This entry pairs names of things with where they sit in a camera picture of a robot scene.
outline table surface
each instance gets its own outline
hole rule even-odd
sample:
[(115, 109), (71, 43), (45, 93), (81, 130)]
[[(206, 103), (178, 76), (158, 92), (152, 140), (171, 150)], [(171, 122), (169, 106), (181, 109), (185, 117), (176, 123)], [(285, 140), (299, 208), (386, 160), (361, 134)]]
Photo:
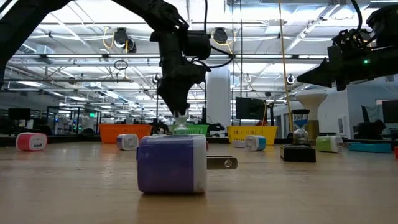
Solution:
[(1, 223), (398, 223), (393, 154), (318, 152), (317, 163), (296, 163), (278, 146), (210, 144), (239, 167), (209, 170), (196, 196), (143, 195), (135, 154), (98, 142), (0, 148)]

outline yellow cable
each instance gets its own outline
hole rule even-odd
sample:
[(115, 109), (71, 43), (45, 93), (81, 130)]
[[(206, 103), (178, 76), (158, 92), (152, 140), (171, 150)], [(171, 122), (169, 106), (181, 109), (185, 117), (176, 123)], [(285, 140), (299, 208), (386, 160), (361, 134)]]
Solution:
[(103, 41), (103, 43), (104, 43), (104, 46), (107, 48), (107, 49), (111, 49), (112, 47), (113, 47), (113, 41), (114, 41), (114, 32), (113, 32), (113, 34), (112, 34), (112, 44), (111, 44), (111, 46), (109, 47), (108, 45), (106, 45), (106, 43), (105, 43), (105, 35), (106, 35), (106, 31), (108, 30), (108, 28), (107, 27), (105, 27), (105, 33), (104, 33), (104, 39), (102, 40)]
[[(229, 46), (229, 44), (228, 44), (228, 48), (229, 48), (229, 52), (231, 53), (231, 55), (233, 55), (232, 50), (231, 50), (231, 47)], [(242, 72), (242, 68), (239, 66), (239, 64), (238, 64), (235, 60), (234, 60), (234, 62), (236, 63), (236, 65), (237, 65), (238, 68), (240, 69), (241, 73), (243, 73), (243, 72)], [(254, 88), (253, 88), (253, 86), (250, 84), (250, 82), (248, 82), (247, 80), (246, 80), (246, 82), (249, 84), (250, 88), (252, 88), (252, 89), (254, 90)], [(259, 99), (262, 101), (262, 103), (264, 104), (264, 115), (262, 116), (262, 123), (261, 123), (261, 126), (263, 126), (263, 125), (264, 125), (264, 122), (265, 122), (265, 120), (266, 120), (267, 103), (260, 97), (260, 95), (259, 95), (256, 91), (254, 91), (254, 92), (255, 92), (255, 94), (259, 97)]]
[(282, 26), (282, 6), (281, 6), (280, 0), (278, 0), (278, 5), (279, 5), (280, 40), (282, 41), (282, 58), (283, 58), (283, 62), (284, 62), (285, 93), (286, 93), (286, 100), (287, 100), (287, 109), (289, 111), (289, 128), (290, 128), (290, 131), (293, 131), (292, 111), (290, 110), (289, 91), (287, 89), (285, 42), (284, 42), (284, 31), (283, 31), (283, 26)]

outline metal prong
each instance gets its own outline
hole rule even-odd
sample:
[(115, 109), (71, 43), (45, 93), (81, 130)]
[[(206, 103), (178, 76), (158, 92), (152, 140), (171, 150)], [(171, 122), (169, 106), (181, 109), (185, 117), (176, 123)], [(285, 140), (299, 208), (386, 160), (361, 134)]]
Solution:
[(208, 156), (207, 169), (237, 169), (238, 160), (232, 156)]

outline monitor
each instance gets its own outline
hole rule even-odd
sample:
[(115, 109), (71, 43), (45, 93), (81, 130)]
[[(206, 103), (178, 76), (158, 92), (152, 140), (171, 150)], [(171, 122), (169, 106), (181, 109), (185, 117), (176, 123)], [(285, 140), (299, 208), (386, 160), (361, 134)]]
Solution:
[(8, 119), (13, 121), (30, 120), (29, 108), (8, 108)]
[(385, 124), (398, 123), (398, 100), (386, 100), (382, 102), (383, 118)]
[(267, 121), (267, 109), (264, 102), (260, 99), (236, 97), (236, 118), (237, 119), (255, 119), (262, 121), (264, 111)]

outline green basket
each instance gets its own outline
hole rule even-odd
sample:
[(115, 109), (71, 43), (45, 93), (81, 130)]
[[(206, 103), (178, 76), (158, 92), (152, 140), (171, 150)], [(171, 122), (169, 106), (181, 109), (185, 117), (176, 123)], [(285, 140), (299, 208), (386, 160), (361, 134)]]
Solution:
[[(177, 125), (172, 125), (172, 131), (177, 127)], [(190, 134), (207, 134), (208, 125), (198, 125), (198, 124), (188, 124)]]

